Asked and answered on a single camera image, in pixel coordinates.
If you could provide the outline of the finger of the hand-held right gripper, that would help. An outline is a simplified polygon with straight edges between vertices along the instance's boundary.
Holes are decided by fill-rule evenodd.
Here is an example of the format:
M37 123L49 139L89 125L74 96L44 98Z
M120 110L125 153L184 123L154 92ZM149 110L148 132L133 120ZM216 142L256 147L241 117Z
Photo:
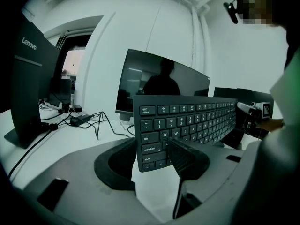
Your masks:
M251 113L253 111L253 107L250 105L247 105L245 103L238 102L237 108L242 110L244 113Z

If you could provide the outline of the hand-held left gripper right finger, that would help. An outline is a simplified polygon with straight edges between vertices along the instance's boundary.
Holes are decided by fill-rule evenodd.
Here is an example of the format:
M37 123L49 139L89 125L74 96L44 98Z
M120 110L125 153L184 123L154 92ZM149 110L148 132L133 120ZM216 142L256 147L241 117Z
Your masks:
M169 138L167 155L181 180L196 180L210 166L210 159L199 150L196 143L181 139Z

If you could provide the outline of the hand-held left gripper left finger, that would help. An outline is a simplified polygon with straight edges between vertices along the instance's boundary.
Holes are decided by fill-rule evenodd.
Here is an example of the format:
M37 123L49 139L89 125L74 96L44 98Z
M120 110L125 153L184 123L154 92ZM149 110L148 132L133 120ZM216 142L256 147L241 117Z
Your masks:
M135 191L132 181L137 141L129 138L101 153L94 161L96 176L114 190Z

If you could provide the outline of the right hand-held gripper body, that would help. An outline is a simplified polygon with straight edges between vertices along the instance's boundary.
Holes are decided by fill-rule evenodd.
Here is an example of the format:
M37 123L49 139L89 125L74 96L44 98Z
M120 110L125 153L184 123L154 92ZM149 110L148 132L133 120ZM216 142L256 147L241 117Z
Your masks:
M253 111L248 113L248 128L274 128L274 122L270 119L270 102L252 102Z

